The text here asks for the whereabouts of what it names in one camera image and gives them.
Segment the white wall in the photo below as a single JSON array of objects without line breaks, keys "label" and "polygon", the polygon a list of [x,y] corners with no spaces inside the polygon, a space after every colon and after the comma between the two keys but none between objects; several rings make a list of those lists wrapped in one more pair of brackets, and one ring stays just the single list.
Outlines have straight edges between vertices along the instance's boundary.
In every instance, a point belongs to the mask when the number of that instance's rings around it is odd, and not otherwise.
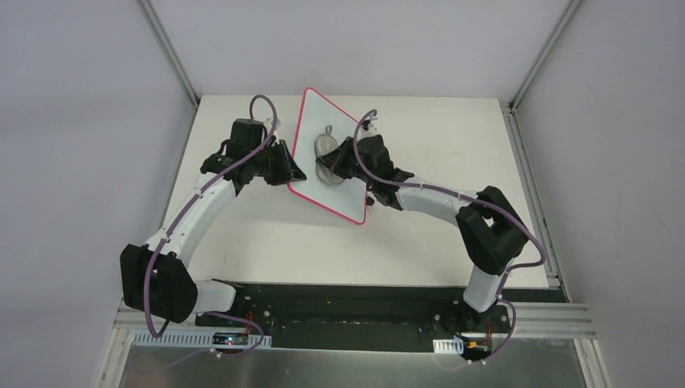
[{"label": "white wall", "polygon": [[136,3],[0,5],[0,386],[90,386],[191,117]]},{"label": "white wall", "polygon": [[154,1],[198,93],[511,100],[568,0]]},{"label": "white wall", "polygon": [[586,2],[519,111],[617,387],[685,379],[685,2]]}]

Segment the whiteboard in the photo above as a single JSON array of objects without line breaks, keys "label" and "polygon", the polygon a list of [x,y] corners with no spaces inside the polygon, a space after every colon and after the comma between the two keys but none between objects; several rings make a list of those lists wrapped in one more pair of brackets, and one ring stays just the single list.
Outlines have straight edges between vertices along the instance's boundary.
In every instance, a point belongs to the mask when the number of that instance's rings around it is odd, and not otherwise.
[{"label": "whiteboard", "polygon": [[[170,200],[171,215],[193,187],[202,162],[247,117],[249,95],[205,95]],[[396,166],[453,188],[500,188],[523,222],[531,218],[496,99],[328,96],[376,127]],[[279,137],[292,148],[301,95],[277,95]],[[255,115],[271,115],[257,103]],[[516,262],[536,261],[527,244]],[[196,280],[326,285],[466,286],[472,268],[459,230],[421,213],[374,205],[357,226],[255,179],[209,228],[192,258]],[[509,287],[547,288],[543,268],[522,269]]]},{"label": "whiteboard", "polygon": [[329,185],[317,176],[314,142],[330,125],[331,136],[338,145],[355,135],[359,120],[335,106],[324,95],[308,87],[302,96],[300,117],[291,148],[292,158],[308,179],[288,184],[293,194],[338,214],[355,224],[366,221],[366,183],[361,179],[345,179],[339,185]]}]

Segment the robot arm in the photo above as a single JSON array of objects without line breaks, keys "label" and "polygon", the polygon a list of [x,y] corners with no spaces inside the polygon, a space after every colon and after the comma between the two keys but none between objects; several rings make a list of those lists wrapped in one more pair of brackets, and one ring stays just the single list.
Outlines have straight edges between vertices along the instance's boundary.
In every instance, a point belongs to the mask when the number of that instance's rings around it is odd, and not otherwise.
[{"label": "robot arm", "polygon": [[276,142],[273,138],[248,162],[205,187],[227,166],[260,145],[265,125],[271,126],[271,123],[236,120],[230,139],[205,159],[195,186],[174,215],[141,247],[128,245],[124,249],[120,265],[127,306],[143,310],[145,270],[154,248],[164,239],[166,243],[159,251],[150,281],[151,313],[180,323],[193,313],[230,309],[236,293],[232,285],[217,280],[194,282],[188,274],[187,268],[197,245],[221,210],[233,202],[255,176],[263,177],[272,186],[306,179],[292,160],[285,142]]},{"label": "robot arm", "polygon": [[[317,163],[344,179],[363,180],[379,203],[397,210],[428,214],[459,227],[474,267],[469,285],[459,303],[464,327],[479,323],[497,301],[502,276],[527,242],[526,236],[504,216],[484,206],[469,203],[446,193],[416,187],[398,187],[372,179],[359,166],[353,141],[348,137],[337,149],[317,159]],[[359,156],[376,176],[397,183],[424,184],[414,174],[396,168],[381,135],[359,140]],[[499,189],[488,186],[480,192],[458,191],[505,209],[520,221]]]}]

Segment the white table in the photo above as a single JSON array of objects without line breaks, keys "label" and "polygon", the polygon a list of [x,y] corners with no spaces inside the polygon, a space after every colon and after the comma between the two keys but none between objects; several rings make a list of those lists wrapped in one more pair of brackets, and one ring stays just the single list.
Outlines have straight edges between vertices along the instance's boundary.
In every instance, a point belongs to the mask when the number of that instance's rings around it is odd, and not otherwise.
[{"label": "white table", "polygon": [[[453,188],[500,188],[532,229],[502,111],[496,99],[328,96],[355,117],[377,108],[376,126],[397,167]],[[248,117],[251,96],[205,95],[195,118],[167,216],[189,193],[202,162]],[[292,140],[301,95],[271,96],[279,138]],[[271,111],[264,102],[256,118]],[[535,261],[527,244],[516,262]],[[262,283],[466,286],[472,268],[459,230],[421,213],[381,205],[357,226],[260,178],[217,218],[199,244],[189,272]],[[522,269],[508,287],[547,288],[543,268]]]}]

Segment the cable clip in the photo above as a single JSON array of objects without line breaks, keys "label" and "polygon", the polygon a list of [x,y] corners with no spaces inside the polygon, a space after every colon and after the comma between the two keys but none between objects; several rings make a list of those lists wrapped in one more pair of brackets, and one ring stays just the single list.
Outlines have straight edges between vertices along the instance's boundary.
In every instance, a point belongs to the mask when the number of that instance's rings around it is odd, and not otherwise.
[{"label": "cable clip", "polygon": [[456,335],[452,337],[452,340],[454,341],[454,350],[456,354],[464,354],[464,341]]},{"label": "cable clip", "polygon": [[171,241],[171,238],[169,238],[169,234],[166,232],[166,226],[162,228],[162,232],[159,236],[159,241],[163,241],[164,243],[168,243],[169,241]]},{"label": "cable clip", "polygon": [[200,188],[200,186],[193,187],[193,192],[195,192],[195,195],[198,197],[198,199],[202,199],[203,194],[202,194],[202,188]]}]

